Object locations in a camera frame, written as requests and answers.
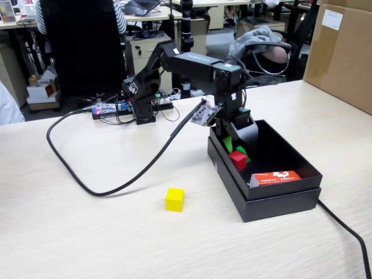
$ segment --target red box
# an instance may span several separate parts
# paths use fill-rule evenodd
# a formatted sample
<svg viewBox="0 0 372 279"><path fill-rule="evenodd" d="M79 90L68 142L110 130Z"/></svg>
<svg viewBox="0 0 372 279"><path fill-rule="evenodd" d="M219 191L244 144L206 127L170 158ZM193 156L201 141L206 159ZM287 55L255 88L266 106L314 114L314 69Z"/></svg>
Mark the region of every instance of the red box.
<svg viewBox="0 0 372 279"><path fill-rule="evenodd" d="M283 183L294 180L300 180L301 178L293 170L290 171L276 171L273 173L255 173L251 177L251 188L258 186L265 186L275 183Z"/></svg>
<svg viewBox="0 0 372 279"><path fill-rule="evenodd" d="M229 154L231 161L234 163L235 167L240 171L246 166L246 155L240 151L234 151Z"/></svg>

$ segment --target robotic arm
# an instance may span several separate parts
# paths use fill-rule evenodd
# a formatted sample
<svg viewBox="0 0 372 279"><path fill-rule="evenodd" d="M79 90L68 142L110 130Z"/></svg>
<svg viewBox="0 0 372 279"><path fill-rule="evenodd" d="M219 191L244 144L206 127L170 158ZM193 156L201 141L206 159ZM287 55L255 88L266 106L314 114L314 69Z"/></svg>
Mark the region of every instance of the robotic arm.
<svg viewBox="0 0 372 279"><path fill-rule="evenodd" d="M138 119L155 121L151 102L160 87L159 69L208 83L215 104L221 109L211 124L216 123L217 136L231 136L233 144L256 149L258 128L251 111L242 108L242 89L248 75L240 66L192 52L179 53L173 40L160 42L147 65L130 84L123 84L123 95L133 104Z"/></svg>

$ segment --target yellow cube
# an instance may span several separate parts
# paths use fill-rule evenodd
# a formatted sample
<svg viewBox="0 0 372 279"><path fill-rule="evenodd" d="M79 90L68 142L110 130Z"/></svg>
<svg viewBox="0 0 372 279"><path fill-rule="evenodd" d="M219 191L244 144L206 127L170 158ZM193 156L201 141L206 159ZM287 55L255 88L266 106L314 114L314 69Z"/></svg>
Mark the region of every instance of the yellow cube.
<svg viewBox="0 0 372 279"><path fill-rule="evenodd" d="M169 188L165 197L165 209L168 211L182 212L185 202L183 189Z"/></svg>

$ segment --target laptop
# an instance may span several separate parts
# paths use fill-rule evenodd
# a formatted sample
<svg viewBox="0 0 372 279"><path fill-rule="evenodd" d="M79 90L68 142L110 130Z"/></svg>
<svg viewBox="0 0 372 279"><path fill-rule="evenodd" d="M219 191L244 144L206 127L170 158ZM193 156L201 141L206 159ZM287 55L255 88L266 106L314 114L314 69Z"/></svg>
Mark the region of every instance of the laptop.
<svg viewBox="0 0 372 279"><path fill-rule="evenodd" d="M121 9L125 15L145 16L160 4L160 0L131 0Z"/></svg>

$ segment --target black box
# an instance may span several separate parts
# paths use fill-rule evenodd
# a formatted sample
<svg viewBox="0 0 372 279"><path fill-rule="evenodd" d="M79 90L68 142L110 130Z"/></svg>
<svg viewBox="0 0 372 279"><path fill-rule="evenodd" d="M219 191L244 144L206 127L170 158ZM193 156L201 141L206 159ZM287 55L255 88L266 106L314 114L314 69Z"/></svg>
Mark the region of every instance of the black box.
<svg viewBox="0 0 372 279"><path fill-rule="evenodd" d="M313 209L320 195L321 173L264 120L256 121L260 152L238 171L216 128L210 128L208 155L244 222ZM294 170L300 180L250 188L252 174Z"/></svg>

